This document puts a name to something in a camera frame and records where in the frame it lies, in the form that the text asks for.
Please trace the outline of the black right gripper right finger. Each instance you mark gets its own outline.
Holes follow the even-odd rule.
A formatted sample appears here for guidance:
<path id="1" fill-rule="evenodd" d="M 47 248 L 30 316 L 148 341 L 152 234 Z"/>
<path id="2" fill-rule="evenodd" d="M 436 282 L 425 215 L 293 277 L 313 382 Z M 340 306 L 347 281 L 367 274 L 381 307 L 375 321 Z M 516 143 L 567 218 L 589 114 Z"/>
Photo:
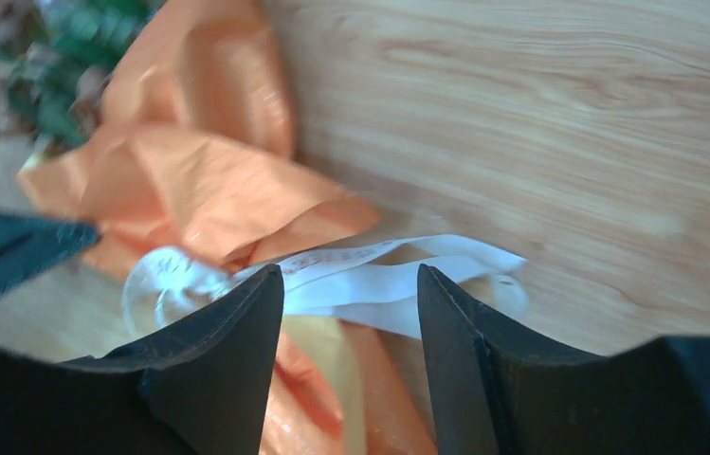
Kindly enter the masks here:
<path id="1" fill-rule="evenodd" d="M 710 337 L 612 356 L 546 337 L 421 265 L 418 313 L 442 454 L 710 454 Z"/>

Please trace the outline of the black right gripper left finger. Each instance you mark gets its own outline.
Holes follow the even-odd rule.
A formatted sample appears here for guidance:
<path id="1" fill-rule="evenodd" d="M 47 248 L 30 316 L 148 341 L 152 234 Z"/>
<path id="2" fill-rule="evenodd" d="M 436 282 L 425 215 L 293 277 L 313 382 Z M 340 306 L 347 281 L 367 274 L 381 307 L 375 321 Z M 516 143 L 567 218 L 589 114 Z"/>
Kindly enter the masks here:
<path id="1" fill-rule="evenodd" d="M 102 358 L 0 348 L 0 454 L 254 454 L 282 322 L 268 265 Z"/>

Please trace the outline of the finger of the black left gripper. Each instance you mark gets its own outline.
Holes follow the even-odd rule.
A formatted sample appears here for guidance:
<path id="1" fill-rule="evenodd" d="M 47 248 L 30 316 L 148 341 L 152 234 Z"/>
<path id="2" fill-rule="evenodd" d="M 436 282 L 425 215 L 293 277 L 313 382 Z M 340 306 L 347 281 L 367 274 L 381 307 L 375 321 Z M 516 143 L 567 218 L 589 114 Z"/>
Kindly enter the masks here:
<path id="1" fill-rule="evenodd" d="M 0 296 L 78 255 L 99 237 L 81 222 L 0 213 Z"/>

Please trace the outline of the white ribbon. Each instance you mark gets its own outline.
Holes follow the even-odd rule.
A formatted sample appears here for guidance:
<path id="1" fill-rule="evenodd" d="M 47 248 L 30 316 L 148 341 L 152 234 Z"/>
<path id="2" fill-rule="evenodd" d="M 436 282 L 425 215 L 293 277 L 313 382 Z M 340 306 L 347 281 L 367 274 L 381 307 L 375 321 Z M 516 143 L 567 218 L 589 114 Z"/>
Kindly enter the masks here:
<path id="1" fill-rule="evenodd" d="M 278 262 L 287 316 L 343 319 L 419 338 L 416 275 L 421 264 L 454 282 L 486 277 L 492 302 L 518 319 L 529 299 L 516 279 L 522 257 L 455 234 L 394 239 L 368 246 L 314 249 Z M 123 285 L 121 307 L 129 331 L 161 329 L 223 297 L 260 270 L 226 272 L 167 246 L 145 255 Z"/>

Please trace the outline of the artificial flower bunch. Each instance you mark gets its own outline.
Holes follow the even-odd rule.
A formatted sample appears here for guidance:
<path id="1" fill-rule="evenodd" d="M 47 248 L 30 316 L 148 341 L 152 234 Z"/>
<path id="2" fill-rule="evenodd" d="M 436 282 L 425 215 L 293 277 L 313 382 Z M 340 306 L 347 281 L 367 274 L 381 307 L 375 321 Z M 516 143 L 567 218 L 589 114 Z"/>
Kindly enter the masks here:
<path id="1" fill-rule="evenodd" d="M 103 92 L 160 1 L 0 1 L 0 136 L 79 147 Z"/>

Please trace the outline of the orange wrapping paper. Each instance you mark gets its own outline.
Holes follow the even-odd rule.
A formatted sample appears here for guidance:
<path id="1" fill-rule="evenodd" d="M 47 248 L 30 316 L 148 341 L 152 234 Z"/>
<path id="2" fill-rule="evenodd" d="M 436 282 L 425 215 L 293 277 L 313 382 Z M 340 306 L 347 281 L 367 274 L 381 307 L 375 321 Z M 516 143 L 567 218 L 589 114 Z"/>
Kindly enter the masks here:
<path id="1" fill-rule="evenodd" d="M 85 260 L 125 278 L 161 246 L 229 271 L 371 228 L 365 199 L 295 159 L 274 30 L 256 1 L 169 1 L 116 67 L 100 127 L 20 171 L 36 209 L 94 222 Z M 333 318 L 282 332 L 263 454 L 432 454 L 381 337 Z"/>

